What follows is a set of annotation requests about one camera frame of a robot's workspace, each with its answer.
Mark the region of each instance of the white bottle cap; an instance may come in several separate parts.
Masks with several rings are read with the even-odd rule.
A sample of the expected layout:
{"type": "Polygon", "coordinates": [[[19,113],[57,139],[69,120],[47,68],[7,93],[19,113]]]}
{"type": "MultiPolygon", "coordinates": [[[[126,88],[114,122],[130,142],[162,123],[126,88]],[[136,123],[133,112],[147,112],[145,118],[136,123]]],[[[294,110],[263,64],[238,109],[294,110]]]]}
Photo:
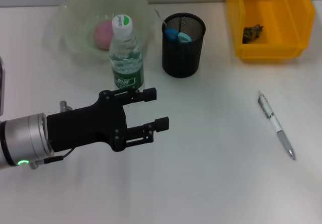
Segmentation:
{"type": "Polygon", "coordinates": [[[117,39],[127,39],[132,33],[132,19],[124,14],[115,16],[112,20],[113,33],[117,39]]]}

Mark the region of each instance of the pink ball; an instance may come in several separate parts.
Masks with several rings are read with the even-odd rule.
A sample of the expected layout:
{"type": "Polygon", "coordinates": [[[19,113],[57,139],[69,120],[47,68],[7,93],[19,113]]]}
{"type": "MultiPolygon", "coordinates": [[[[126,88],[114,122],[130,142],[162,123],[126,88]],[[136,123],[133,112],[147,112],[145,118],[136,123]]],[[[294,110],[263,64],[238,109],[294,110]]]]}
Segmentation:
{"type": "Polygon", "coordinates": [[[94,32],[94,41],[97,47],[109,49],[113,37],[112,20],[103,21],[98,24],[94,32]]]}

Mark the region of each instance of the yellow plastic bin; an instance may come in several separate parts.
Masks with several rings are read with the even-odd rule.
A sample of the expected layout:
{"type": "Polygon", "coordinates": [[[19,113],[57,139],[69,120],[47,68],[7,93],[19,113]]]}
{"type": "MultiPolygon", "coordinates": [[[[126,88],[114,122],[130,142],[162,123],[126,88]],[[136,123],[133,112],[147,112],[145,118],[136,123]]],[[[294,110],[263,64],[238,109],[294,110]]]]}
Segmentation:
{"type": "Polygon", "coordinates": [[[311,0],[227,0],[236,56],[287,59],[308,47],[315,10],[311,0]],[[264,26],[258,39],[243,44],[244,27],[264,26]]]}

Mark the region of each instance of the blue object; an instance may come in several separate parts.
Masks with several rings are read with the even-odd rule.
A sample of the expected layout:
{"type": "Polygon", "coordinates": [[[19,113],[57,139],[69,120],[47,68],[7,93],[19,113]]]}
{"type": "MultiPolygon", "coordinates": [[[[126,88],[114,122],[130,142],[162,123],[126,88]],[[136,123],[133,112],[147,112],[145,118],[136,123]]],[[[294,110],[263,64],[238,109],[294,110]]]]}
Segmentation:
{"type": "Polygon", "coordinates": [[[165,31],[166,36],[171,40],[177,40],[178,39],[178,32],[175,29],[167,29],[165,31]]]}
{"type": "Polygon", "coordinates": [[[180,32],[178,34],[178,41],[180,43],[189,43],[192,41],[191,37],[185,33],[180,32]]]}

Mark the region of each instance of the bottle label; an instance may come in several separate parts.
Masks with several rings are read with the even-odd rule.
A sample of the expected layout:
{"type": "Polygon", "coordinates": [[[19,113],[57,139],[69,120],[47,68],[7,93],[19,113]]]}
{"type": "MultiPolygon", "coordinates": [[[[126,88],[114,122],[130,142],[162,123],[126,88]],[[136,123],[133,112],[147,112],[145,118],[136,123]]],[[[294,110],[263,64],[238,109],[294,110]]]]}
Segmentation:
{"type": "Polygon", "coordinates": [[[143,66],[137,72],[131,74],[121,74],[113,70],[115,85],[119,88],[135,86],[137,89],[144,83],[143,66]]]}

